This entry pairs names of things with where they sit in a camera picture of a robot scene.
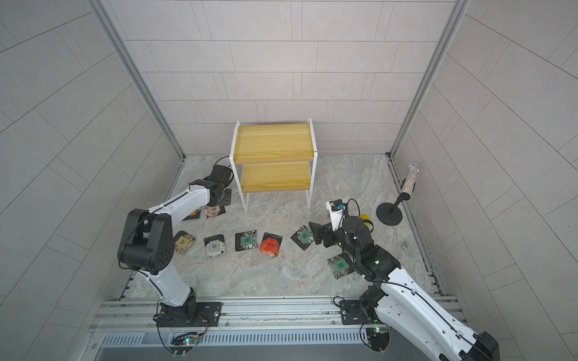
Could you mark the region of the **green label tea bag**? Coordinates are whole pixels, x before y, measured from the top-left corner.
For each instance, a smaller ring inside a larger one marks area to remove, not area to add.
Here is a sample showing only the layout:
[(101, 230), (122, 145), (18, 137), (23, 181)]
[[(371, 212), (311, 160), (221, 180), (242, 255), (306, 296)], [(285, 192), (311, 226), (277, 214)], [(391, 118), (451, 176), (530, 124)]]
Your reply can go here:
[(311, 244), (315, 242), (312, 231), (305, 225), (302, 225), (292, 236), (292, 241), (303, 251), (306, 251)]

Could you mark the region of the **dark green tea bag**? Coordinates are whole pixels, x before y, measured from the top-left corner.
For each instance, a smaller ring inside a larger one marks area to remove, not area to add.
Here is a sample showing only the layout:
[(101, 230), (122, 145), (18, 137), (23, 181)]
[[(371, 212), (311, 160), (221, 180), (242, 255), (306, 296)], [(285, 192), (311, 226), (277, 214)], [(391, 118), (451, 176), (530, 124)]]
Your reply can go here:
[(345, 253), (328, 259), (328, 266), (335, 279), (343, 278), (355, 271), (351, 258)]

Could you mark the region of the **floral tea bag shelf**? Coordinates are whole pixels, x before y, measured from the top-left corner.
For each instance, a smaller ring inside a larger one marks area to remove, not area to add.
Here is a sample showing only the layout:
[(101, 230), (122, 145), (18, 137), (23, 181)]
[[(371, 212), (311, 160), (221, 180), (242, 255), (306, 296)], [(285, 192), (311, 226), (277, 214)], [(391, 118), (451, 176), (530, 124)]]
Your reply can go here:
[(217, 206), (203, 206), (203, 216), (206, 219), (216, 218), (221, 214), (225, 214), (226, 209), (222, 205)]

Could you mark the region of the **orange tea bag shelf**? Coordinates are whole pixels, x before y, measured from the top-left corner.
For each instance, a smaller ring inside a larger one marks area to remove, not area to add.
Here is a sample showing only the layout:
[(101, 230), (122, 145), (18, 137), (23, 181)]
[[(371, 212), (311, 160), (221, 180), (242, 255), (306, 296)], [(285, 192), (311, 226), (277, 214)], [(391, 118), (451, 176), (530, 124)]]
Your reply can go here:
[(202, 209), (198, 208), (197, 210), (193, 211), (191, 214), (186, 216), (185, 221), (196, 220), (199, 219), (202, 213)]

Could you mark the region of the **red tea bag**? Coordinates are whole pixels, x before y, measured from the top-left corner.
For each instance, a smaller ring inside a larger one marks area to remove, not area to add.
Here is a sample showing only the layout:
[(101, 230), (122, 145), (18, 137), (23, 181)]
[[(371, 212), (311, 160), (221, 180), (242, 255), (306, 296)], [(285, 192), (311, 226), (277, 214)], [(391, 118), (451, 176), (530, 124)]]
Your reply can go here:
[(282, 243), (281, 236), (272, 233), (263, 233), (263, 239), (262, 242), (260, 243), (259, 250), (262, 254), (271, 257), (278, 257), (281, 243)]

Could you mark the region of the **black green tea bag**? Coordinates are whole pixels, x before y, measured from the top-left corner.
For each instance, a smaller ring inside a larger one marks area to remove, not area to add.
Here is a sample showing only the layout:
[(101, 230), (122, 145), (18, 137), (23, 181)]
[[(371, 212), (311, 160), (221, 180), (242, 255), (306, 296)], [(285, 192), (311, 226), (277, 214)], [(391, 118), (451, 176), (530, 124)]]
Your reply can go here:
[(258, 247), (257, 231), (250, 230), (235, 234), (235, 251), (247, 251)]

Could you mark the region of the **white label tea bag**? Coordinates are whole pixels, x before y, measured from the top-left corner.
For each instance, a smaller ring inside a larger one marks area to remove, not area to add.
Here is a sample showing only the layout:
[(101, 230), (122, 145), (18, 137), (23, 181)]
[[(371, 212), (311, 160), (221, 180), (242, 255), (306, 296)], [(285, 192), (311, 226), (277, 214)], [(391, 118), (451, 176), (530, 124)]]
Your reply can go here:
[(226, 252), (225, 240), (222, 234), (204, 238), (203, 242), (206, 249), (206, 259), (220, 256)]

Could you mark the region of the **yellow label tea bag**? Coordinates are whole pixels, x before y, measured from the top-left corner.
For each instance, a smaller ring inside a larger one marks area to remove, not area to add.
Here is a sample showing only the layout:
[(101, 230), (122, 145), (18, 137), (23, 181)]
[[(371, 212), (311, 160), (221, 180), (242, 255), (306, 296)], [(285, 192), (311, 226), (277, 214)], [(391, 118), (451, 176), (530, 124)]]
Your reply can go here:
[(185, 255), (195, 241), (195, 236), (192, 236), (190, 233), (185, 231), (180, 231), (174, 237), (175, 251), (181, 255)]

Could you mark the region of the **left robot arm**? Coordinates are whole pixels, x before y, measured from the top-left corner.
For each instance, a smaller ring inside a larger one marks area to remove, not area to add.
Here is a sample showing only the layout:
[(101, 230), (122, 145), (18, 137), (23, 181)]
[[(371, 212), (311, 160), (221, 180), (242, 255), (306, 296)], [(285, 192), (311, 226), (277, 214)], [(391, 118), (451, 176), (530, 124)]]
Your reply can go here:
[(136, 208), (127, 215), (117, 259), (156, 287), (160, 310), (154, 320), (160, 327), (191, 325), (198, 314), (196, 294), (172, 261), (176, 250), (173, 227), (204, 206), (219, 205), (232, 180), (229, 166), (215, 164), (209, 176), (193, 181), (163, 204)]

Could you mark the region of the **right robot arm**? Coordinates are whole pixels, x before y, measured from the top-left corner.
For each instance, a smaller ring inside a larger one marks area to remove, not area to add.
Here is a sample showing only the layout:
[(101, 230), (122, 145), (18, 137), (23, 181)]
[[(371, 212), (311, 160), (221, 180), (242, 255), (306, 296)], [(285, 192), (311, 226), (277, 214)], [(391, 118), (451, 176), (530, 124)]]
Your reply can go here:
[(361, 218), (347, 216), (337, 224), (309, 227), (316, 243), (338, 246), (349, 269), (369, 282), (352, 308), (363, 326), (390, 326), (431, 360), (501, 358), (498, 341), (488, 332), (473, 331), (424, 292), (400, 262), (374, 242)]

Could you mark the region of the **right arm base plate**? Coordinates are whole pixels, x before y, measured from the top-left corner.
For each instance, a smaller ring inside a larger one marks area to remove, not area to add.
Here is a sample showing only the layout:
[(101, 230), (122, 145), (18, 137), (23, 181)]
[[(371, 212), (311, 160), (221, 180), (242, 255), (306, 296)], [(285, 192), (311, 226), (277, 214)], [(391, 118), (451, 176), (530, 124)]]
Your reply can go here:
[(361, 325), (379, 323), (373, 306), (361, 300), (345, 300), (337, 302), (343, 325)]

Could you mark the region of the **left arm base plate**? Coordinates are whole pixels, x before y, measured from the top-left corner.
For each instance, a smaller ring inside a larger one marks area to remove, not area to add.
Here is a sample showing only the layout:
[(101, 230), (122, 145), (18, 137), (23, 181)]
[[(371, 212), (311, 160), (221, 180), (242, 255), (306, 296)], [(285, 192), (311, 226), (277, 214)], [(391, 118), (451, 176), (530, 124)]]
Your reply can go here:
[(218, 326), (222, 307), (222, 302), (197, 302), (181, 307), (161, 303), (153, 320), (158, 327), (213, 327)]

